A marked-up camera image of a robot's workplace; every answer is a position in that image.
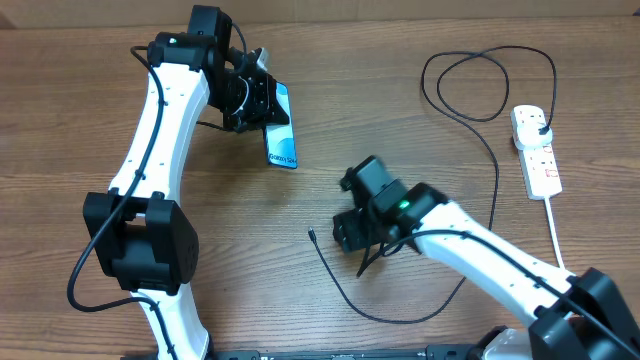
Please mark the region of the blue Samsung Galaxy smartphone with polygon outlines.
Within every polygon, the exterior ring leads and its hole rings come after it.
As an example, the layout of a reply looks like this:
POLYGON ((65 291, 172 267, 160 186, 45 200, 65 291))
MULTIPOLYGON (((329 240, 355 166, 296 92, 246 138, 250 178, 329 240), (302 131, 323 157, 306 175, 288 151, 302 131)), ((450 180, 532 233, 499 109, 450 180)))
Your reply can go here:
POLYGON ((287 169, 297 169, 297 152, 293 130, 289 91, 286 85, 276 83, 276 104, 286 114, 286 125, 269 124, 264 130, 267 163, 287 169))

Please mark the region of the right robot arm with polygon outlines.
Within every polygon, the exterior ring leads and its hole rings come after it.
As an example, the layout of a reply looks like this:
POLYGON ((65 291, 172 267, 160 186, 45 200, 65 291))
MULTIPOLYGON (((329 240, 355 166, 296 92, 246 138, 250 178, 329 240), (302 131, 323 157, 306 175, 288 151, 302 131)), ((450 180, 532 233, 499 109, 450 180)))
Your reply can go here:
POLYGON ((408 189, 370 156, 340 181, 355 207, 335 216, 344 252, 407 245, 439 261, 493 297, 522 324, 500 327, 468 355, 476 359, 636 359, 639 326, 613 280, 539 260, 476 222, 456 202, 418 183, 408 189))

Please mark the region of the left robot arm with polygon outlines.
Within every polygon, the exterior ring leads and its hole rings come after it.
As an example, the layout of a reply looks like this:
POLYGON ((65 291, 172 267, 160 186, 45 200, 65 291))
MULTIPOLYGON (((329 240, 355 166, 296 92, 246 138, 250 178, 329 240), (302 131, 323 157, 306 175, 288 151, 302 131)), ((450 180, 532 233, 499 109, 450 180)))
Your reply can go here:
POLYGON ((132 54, 148 72, 146 101, 124 163, 104 193, 86 196, 86 253, 143 309, 160 359, 210 359, 191 281, 199 240, 180 206, 181 179, 206 107, 221 129, 263 134, 267 162, 298 165, 287 87, 272 77, 263 48, 230 44, 239 28, 221 9, 197 5, 187 29, 161 32, 132 54))

